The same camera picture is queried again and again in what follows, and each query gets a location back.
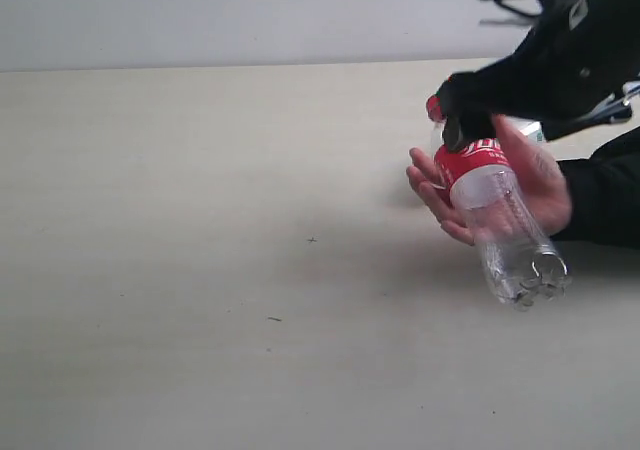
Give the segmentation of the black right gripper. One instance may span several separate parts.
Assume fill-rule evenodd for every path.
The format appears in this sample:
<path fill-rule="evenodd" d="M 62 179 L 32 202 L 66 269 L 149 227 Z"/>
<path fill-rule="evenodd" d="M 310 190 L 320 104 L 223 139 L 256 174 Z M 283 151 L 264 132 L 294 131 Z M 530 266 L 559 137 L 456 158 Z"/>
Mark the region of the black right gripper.
<path fill-rule="evenodd" d="M 639 93 L 639 0 L 538 0 L 508 57 L 450 75 L 435 92 L 448 151 L 493 137 L 490 114 L 541 123 L 547 139 L 631 120 Z"/>

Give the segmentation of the person's open bare hand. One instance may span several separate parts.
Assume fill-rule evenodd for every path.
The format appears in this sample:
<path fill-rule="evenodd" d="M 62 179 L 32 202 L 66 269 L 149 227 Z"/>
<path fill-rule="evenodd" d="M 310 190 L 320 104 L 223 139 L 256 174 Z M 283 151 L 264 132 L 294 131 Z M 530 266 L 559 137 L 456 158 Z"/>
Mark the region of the person's open bare hand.
<path fill-rule="evenodd" d="M 549 236 L 564 230 L 572 216 L 572 201 L 566 178 L 558 163 L 543 148 L 530 142 L 505 116 L 492 122 L 501 148 L 517 177 L 527 207 Z M 460 213 L 436 191 L 441 184 L 431 157 L 418 148 L 409 151 L 406 169 L 409 185 L 451 238 L 472 245 L 474 237 Z"/>

